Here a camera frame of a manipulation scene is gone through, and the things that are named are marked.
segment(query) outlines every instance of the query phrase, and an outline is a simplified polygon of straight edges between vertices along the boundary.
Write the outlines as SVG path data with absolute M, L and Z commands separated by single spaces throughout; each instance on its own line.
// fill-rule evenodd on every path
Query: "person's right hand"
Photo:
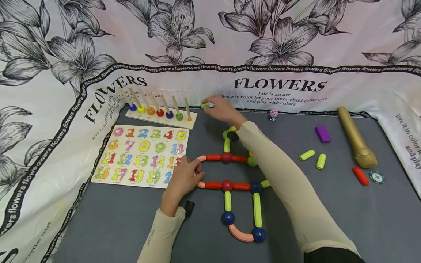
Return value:
M 230 123 L 237 130 L 239 130 L 241 125 L 247 121 L 247 119 L 234 109 L 229 101 L 224 99 L 221 95 L 210 96 L 202 101 L 203 104 L 208 102 L 213 103 L 213 108 L 205 108 L 205 113 L 217 120 Z

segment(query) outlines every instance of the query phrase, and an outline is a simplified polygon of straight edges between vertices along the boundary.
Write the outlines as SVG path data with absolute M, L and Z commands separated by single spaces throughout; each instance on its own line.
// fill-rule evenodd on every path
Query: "poker chip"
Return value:
M 370 180 L 372 180 L 376 184 L 384 184 L 385 179 L 384 176 L 381 175 L 379 172 L 373 171 L 369 174 Z

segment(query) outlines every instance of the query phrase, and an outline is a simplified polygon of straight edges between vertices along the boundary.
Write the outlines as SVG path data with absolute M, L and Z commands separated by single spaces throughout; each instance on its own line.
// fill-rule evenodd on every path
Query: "green magnetic ball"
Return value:
M 200 108 L 201 109 L 206 109 L 206 108 L 208 108 L 209 107 L 209 102 L 207 102 L 207 103 L 205 103 L 205 104 L 203 104 L 203 103 L 201 103 L 200 104 Z
M 183 118 L 184 118 L 184 116 L 183 116 L 183 114 L 181 112 L 176 114 L 176 119 L 177 120 L 182 120 Z
M 228 132 L 229 132 L 229 130 L 226 130 L 226 131 L 224 131 L 224 132 L 222 133 L 222 137 L 223 137 L 224 139 L 228 139 L 228 137 L 227 137 Z
M 253 156 L 248 157 L 248 158 L 247 158 L 247 164 L 248 164 L 249 166 L 251 166 L 251 167 L 255 167 L 255 166 L 257 166 L 256 159 L 254 159 L 254 157 L 253 157 Z

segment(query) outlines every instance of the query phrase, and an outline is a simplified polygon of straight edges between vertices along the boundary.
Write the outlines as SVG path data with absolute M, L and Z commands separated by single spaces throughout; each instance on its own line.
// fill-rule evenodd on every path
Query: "blue magnetic ball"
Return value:
M 174 113 L 172 111 L 170 111 L 169 113 L 166 112 L 165 116 L 167 116 L 167 118 L 172 119 L 174 117 Z
M 266 232 L 263 228 L 255 227 L 253 228 L 251 234 L 253 235 L 254 241 L 262 243 L 266 240 Z
M 251 189 L 250 191 L 254 194 L 254 193 L 260 193 L 263 189 L 262 185 L 260 184 L 260 182 L 252 182 L 250 184 Z
M 230 226 L 234 224 L 234 221 L 235 221 L 234 213 L 231 211 L 225 211 L 221 216 L 221 221 L 226 226 Z
M 129 110 L 131 110 L 131 111 L 137 110 L 136 105 L 134 105 L 134 103 L 132 103 L 131 105 L 129 105 Z

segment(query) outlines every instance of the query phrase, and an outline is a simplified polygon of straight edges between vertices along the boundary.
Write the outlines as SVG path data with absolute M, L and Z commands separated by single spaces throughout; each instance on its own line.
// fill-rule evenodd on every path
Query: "hand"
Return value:
M 205 172 L 202 171 L 201 162 L 198 159 L 194 159 L 191 162 L 184 155 L 174 168 L 167 190 L 162 196 L 161 212 L 167 216 L 174 217 L 183 196 L 193 190 L 204 176 Z
M 210 96 L 205 98 L 202 103 L 213 103 L 213 108 L 206 108 L 205 112 L 217 120 L 228 122 L 233 125 L 237 130 L 247 119 L 239 113 L 228 100 L 224 99 L 221 95 Z

